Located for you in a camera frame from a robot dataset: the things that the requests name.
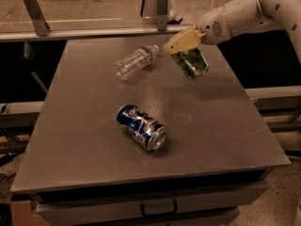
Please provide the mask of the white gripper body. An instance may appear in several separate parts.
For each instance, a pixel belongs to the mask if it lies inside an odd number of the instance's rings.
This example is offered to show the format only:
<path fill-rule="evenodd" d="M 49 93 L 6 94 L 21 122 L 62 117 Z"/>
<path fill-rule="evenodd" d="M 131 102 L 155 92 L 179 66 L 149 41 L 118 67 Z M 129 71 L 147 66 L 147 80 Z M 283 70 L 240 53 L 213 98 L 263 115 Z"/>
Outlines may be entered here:
<path fill-rule="evenodd" d="M 197 28 L 203 35 L 203 44 L 217 45 L 232 38 L 224 7 L 204 13 L 197 22 Z"/>

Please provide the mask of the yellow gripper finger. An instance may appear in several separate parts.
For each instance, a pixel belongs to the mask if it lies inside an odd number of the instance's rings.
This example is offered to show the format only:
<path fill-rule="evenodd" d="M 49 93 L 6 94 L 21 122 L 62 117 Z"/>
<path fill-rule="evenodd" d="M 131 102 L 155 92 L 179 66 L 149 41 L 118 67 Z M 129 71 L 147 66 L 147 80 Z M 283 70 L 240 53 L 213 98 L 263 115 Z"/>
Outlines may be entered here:
<path fill-rule="evenodd" d="M 164 45 L 164 49 L 171 55 L 191 50 L 197 48 L 206 35 L 206 32 L 200 31 L 194 24 L 193 26 L 173 36 Z"/>

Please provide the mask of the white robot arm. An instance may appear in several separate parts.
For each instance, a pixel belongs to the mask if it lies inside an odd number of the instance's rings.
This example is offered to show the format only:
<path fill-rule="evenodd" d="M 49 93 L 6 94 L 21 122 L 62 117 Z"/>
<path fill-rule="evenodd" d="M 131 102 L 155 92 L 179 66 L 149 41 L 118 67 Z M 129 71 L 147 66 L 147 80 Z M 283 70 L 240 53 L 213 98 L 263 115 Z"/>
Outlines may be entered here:
<path fill-rule="evenodd" d="M 283 29 L 301 60 L 301 0 L 232 0 L 199 17 L 165 45 L 174 55 L 200 44 L 217 45 L 242 34 Z"/>

